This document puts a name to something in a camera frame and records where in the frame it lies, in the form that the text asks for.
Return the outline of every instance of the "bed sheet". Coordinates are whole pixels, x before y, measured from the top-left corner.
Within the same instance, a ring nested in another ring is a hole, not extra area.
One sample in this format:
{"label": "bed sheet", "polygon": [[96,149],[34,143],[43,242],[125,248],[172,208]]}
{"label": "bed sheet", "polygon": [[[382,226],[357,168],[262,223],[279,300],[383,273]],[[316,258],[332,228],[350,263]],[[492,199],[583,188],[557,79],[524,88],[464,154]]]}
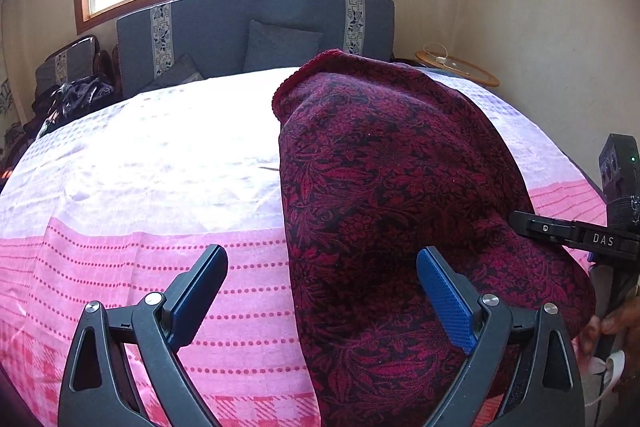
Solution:
{"label": "bed sheet", "polygon": [[[45,426],[57,423],[83,304],[132,305],[162,291],[210,243],[226,248],[230,269],[180,350],[194,384],[225,427],[319,426],[293,314],[270,103],[294,71],[140,94],[22,158],[0,195],[0,357]],[[535,124],[476,84],[430,76],[491,119],[540,214],[605,224],[600,197]],[[150,417],[167,425],[139,354],[128,356]]]}

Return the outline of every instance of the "sofa backrest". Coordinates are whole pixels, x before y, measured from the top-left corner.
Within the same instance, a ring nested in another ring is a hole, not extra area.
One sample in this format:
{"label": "sofa backrest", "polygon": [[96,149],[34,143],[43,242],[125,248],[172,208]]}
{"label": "sofa backrest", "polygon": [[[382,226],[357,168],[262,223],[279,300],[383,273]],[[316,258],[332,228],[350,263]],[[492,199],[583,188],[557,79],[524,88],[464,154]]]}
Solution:
{"label": "sofa backrest", "polygon": [[124,97],[185,53],[204,78],[242,73],[251,20],[322,33],[320,51],[391,58],[392,0],[175,0],[118,20]]}

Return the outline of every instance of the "silver screw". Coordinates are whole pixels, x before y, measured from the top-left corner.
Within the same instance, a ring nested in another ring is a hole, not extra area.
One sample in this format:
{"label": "silver screw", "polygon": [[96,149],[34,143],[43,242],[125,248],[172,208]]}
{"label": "silver screw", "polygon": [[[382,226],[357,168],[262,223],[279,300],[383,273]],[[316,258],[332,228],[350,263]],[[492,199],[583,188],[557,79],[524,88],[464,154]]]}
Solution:
{"label": "silver screw", "polygon": [[500,299],[498,299],[497,296],[492,293],[487,293],[486,295],[482,296],[482,302],[484,302],[484,304],[486,304],[487,306],[497,306],[498,304],[500,304]]}
{"label": "silver screw", "polygon": [[156,304],[159,304],[161,300],[162,294],[158,292],[149,293],[149,295],[145,297],[145,302],[149,306],[155,306]]}
{"label": "silver screw", "polygon": [[98,301],[88,302],[84,307],[84,311],[86,311],[87,313],[94,313],[94,312],[97,312],[99,309],[100,309],[100,302]]}
{"label": "silver screw", "polygon": [[548,302],[545,304],[545,312],[547,312],[549,315],[557,315],[558,306],[553,304],[553,302]]}

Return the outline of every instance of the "blue gripper pad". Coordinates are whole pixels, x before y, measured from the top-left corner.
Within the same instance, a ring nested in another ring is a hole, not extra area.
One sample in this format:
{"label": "blue gripper pad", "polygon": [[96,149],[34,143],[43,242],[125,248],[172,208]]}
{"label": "blue gripper pad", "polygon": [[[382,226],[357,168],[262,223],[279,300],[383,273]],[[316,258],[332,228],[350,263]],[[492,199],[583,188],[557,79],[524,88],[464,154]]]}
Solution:
{"label": "blue gripper pad", "polygon": [[[430,250],[435,248],[425,248],[418,253],[416,262],[418,278],[451,344],[461,347],[469,355],[478,343],[474,314],[440,265],[440,263],[446,264],[446,261],[439,253],[437,257],[440,261],[438,261]],[[447,268],[454,277],[457,275],[452,272],[448,264]]]}

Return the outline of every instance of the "dark red floral cloth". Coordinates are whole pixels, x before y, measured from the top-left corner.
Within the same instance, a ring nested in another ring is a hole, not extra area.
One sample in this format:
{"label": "dark red floral cloth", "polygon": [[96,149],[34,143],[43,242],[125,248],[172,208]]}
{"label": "dark red floral cloth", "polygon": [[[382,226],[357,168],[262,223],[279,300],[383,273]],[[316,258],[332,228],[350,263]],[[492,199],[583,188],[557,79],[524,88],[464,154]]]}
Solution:
{"label": "dark red floral cloth", "polygon": [[273,110],[298,333],[324,427],[421,426],[454,380],[464,354],[418,282],[423,247],[509,305],[554,302],[573,336],[593,314],[571,256],[510,229],[512,211],[533,212],[526,186],[464,95],[334,50],[284,82]]}

